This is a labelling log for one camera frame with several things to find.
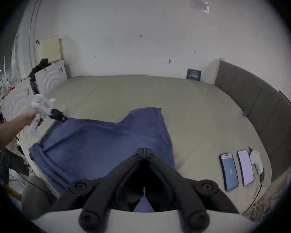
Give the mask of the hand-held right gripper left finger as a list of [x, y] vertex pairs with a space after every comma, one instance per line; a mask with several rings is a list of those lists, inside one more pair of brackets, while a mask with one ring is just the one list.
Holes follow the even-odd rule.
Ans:
[[132, 156], [116, 166], [107, 176], [94, 180], [78, 179], [51, 207], [51, 212], [81, 208], [79, 226], [87, 233], [102, 232], [107, 212], [114, 196], [140, 167], [145, 149], [138, 149]]

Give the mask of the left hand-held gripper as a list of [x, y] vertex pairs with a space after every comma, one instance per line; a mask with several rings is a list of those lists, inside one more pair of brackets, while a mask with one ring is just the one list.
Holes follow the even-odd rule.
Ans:
[[51, 119], [60, 122], [66, 121], [66, 117], [63, 115], [63, 113], [55, 109], [54, 107], [55, 102], [56, 99], [49, 100], [42, 94], [34, 95], [31, 105], [33, 108], [36, 109], [37, 113], [29, 126], [28, 134], [33, 135], [35, 137], [39, 137], [37, 128], [42, 123], [43, 119], [46, 117], [50, 117]]

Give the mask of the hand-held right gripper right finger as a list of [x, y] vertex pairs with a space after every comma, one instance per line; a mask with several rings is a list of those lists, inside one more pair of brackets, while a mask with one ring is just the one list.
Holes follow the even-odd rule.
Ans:
[[167, 189], [167, 205], [176, 205], [180, 211], [184, 232], [205, 231], [210, 225], [206, 210], [239, 215], [235, 205], [216, 182], [184, 178], [151, 149], [145, 149], [145, 161]]

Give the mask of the person's left hand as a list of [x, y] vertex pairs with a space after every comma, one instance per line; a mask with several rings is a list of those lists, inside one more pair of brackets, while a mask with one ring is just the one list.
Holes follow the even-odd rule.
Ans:
[[24, 128], [25, 126], [30, 126], [33, 120], [38, 115], [37, 109], [32, 109], [19, 116], [19, 125]]

